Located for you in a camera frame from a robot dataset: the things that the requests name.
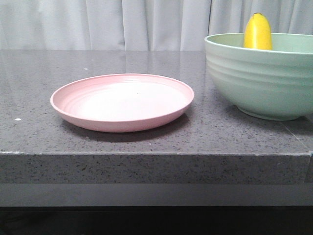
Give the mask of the yellow banana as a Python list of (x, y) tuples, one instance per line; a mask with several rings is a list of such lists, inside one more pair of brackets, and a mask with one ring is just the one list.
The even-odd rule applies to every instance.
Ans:
[(244, 33), (245, 48), (272, 50), (271, 28), (267, 18), (255, 13), (249, 19)]

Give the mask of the pink plate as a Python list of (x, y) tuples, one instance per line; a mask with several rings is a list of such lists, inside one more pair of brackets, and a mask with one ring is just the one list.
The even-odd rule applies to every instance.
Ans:
[(81, 79), (57, 89), (50, 98), (67, 122), (88, 130), (125, 133), (153, 129), (179, 118), (194, 91), (160, 75), (110, 74)]

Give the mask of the green bowl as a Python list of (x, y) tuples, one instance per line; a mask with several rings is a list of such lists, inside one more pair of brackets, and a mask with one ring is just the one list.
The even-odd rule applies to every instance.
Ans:
[(274, 33), (272, 50), (243, 46), (243, 33), (207, 36), (207, 71), (217, 90), (242, 112), (293, 120), (313, 112), (313, 38)]

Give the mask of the white curtain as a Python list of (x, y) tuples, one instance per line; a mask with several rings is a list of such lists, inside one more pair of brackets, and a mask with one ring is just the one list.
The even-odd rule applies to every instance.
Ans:
[(3, 0), (1, 49), (202, 50), (243, 32), (254, 13), (273, 32), (312, 34), (310, 0)]

